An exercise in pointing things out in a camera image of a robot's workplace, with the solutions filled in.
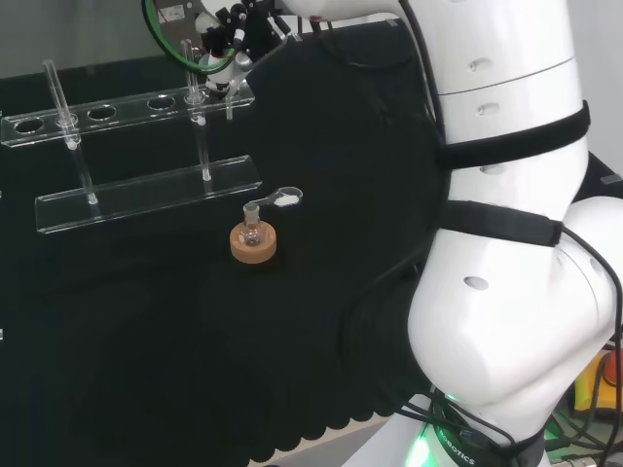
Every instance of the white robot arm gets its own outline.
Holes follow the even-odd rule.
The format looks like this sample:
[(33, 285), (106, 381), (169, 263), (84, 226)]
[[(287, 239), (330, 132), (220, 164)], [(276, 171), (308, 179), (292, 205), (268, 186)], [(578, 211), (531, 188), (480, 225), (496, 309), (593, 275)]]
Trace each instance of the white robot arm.
[[(566, 0), (283, 2), (312, 20), (376, 13), (405, 19), (430, 67), (428, 79), (436, 83), (430, 97), (439, 123), (443, 116), (448, 145), (521, 134), (582, 112)], [(564, 222), (620, 275), (623, 201), (594, 198), (571, 205), (587, 163), (585, 137), (509, 162), (467, 163), (452, 172), (449, 200)], [(413, 298), (408, 331), (434, 386), (519, 446), (541, 432), (564, 392), (607, 342), (615, 315), (614, 281), (567, 235), (554, 247), (440, 229)], [(511, 444), (499, 431), (468, 421), (500, 446)], [(480, 465), (445, 434), (431, 426), (414, 429), (413, 423), (392, 420), (348, 467), (406, 465), (423, 429), (438, 465)], [(542, 449), (533, 459), (522, 467), (549, 465)]]

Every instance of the wall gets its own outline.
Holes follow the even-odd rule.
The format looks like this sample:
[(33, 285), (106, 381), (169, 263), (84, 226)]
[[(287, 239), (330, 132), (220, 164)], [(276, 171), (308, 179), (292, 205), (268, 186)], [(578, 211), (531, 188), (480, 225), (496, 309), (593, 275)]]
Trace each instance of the wall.
[(568, 0), (584, 97), (593, 125), (589, 147), (612, 170), (623, 174), (623, 1)]
[[(234, 2), (205, 3), (218, 10)], [(296, 19), (287, 20), (296, 30)], [(139, 0), (0, 0), (0, 79), (38, 73), (47, 58), (62, 69), (160, 53), (143, 23)]]

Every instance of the green cable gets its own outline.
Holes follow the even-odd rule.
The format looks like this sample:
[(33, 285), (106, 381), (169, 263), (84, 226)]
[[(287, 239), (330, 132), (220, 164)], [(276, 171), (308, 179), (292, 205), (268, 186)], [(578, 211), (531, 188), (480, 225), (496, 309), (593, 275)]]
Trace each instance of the green cable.
[[(182, 56), (175, 48), (173, 48), (171, 46), (171, 44), (169, 42), (166, 41), (165, 37), (163, 36), (163, 33), (160, 29), (160, 22), (158, 20), (158, 13), (156, 11), (156, 7), (154, 6), (154, 1), (153, 0), (146, 0), (145, 2), (146, 5), (146, 11), (147, 11), (147, 17), (149, 19), (149, 22), (151, 23), (152, 26), (152, 30), (154, 32), (154, 34), (156, 34), (156, 36), (158, 36), (158, 38), (160, 39), (162, 45), (164, 47), (166, 47), (166, 49), (168, 50), (168, 52), (178, 61), (184, 63), (185, 65), (189, 66), (190, 68), (193, 68), (199, 72), (211, 72), (214, 70), (218, 70), (219, 67), (221, 67), (223, 64), (222, 63), (215, 63), (214, 65), (210, 65), (210, 66), (201, 66), (196, 64), (194, 61), (190, 61), (187, 60), (184, 56)], [(230, 59), (232, 57), (232, 55), (234, 55), (236, 53), (236, 50), (234, 49), (230, 49), (227, 52), (227, 55), (225, 55), (225, 59)]]

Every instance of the table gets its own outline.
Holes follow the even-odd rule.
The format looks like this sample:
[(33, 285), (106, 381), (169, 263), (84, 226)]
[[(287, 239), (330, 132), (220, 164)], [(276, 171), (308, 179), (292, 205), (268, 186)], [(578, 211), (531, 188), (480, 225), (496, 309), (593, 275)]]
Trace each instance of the table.
[[(340, 33), (361, 61), (408, 54), (388, 23)], [(184, 85), (164, 58), (61, 73), (71, 103)], [(77, 187), (62, 143), (0, 149), (3, 465), (241, 467), (351, 418), (388, 415), (428, 383), (407, 343), (408, 271), (360, 291), (428, 239), (444, 197), (414, 64), (361, 72), (310, 39), (249, 77), (257, 100), (211, 122), (215, 159), (250, 154), (259, 191), (67, 233), (35, 233), (34, 199)], [(0, 82), (4, 115), (52, 107), (42, 75)], [(129, 141), (140, 141), (140, 149)], [(175, 121), (84, 140), (94, 183), (194, 164)], [(607, 172), (595, 160), (583, 194)], [(268, 268), (229, 253), (241, 207), (266, 211)]]

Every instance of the clear acrylic rack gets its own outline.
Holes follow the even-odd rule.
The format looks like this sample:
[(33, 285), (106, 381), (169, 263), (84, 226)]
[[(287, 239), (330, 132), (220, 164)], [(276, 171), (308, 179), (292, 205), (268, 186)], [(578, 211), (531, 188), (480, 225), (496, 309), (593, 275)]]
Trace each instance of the clear acrylic rack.
[[(182, 42), (190, 56), (190, 45)], [(54, 110), (5, 117), (2, 144), (10, 148), (62, 139), (76, 166), (81, 188), (35, 199), (37, 231), (51, 234), (78, 227), (153, 212), (203, 199), (256, 189), (261, 180), (250, 156), (211, 162), (207, 147), (209, 113), (250, 105), (255, 99), (244, 81), (232, 82), (224, 99), (211, 100), (197, 76), (186, 72), (188, 87), (121, 97), (69, 107), (51, 60), (44, 62)], [(187, 118), (193, 127), (198, 165), (94, 185), (85, 161), (82, 135), (126, 126)]]

